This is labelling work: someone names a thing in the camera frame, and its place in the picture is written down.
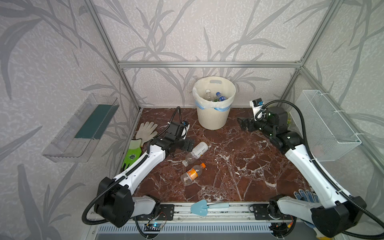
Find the plastic bottle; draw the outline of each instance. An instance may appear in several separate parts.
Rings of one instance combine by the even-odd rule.
[[[203,155],[208,150],[208,145],[205,142],[200,142],[193,148],[192,152],[189,152],[185,156],[185,160],[182,161],[184,166],[194,163],[201,155]]]
[[[203,173],[204,168],[204,163],[193,166],[193,168],[191,168],[188,172],[181,175],[181,181],[184,183],[185,186],[191,185],[193,183],[193,180]]]
[[[216,96],[217,96],[217,101],[218,102],[226,100],[226,98],[224,96],[222,96],[220,92],[217,92]]]
[[[212,94],[211,94],[211,90],[207,89],[207,90],[205,91],[205,93],[207,94],[207,96],[205,97],[205,99],[206,99],[207,101],[213,102],[213,101],[214,101],[214,98],[213,98],[213,96],[212,96]]]

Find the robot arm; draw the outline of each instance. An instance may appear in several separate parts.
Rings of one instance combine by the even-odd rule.
[[[160,201],[157,198],[132,195],[147,174],[169,154],[176,149],[192,151],[194,140],[186,139],[188,129],[187,121],[175,123],[171,120],[165,136],[153,139],[148,144],[148,150],[134,164],[113,179],[105,177],[99,183],[97,197],[83,212],[83,222],[88,225],[111,222],[117,227],[122,227],[130,218],[138,215],[148,214],[152,218],[158,216]],[[91,221],[86,218],[93,205],[94,211],[105,220]]]
[[[279,195],[270,199],[270,214],[278,218],[281,214],[292,215],[314,224],[327,237],[333,237],[353,226],[362,216],[362,212],[343,195],[351,194],[338,184],[317,162],[314,165],[301,136],[288,130],[287,112],[281,107],[263,107],[261,99],[250,101],[253,117],[238,118],[243,130],[260,130],[302,173],[319,197],[320,203],[306,202]],[[339,190],[331,185],[328,177]],[[366,203],[361,197],[351,197],[362,207]]]

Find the marble tabletop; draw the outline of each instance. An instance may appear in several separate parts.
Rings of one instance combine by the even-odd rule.
[[[145,108],[138,126],[154,121],[160,132],[174,110]],[[225,126],[212,131],[199,124],[196,109],[182,108],[182,119],[191,124],[187,137],[194,139],[195,145],[204,141],[208,151],[184,167],[181,161],[186,153],[177,150],[174,157],[168,156],[147,175],[134,196],[149,194],[162,202],[268,201],[278,194],[293,197],[293,191],[308,189],[297,168],[261,132],[241,130],[236,117],[250,116],[251,108],[232,108]],[[180,176],[202,162],[206,170],[192,185],[184,186]]]

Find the white trash can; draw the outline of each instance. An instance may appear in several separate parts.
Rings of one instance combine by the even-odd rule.
[[[207,89],[210,89],[213,95],[220,92],[226,97],[226,100],[221,102],[205,100]],[[195,98],[200,125],[209,130],[222,128],[227,122],[235,93],[236,87],[228,79],[211,76],[198,80],[193,87],[192,94]]]

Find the trash can handle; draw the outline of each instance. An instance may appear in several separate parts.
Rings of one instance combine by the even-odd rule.
[[[223,82],[221,80],[210,80],[209,83],[222,84]]]

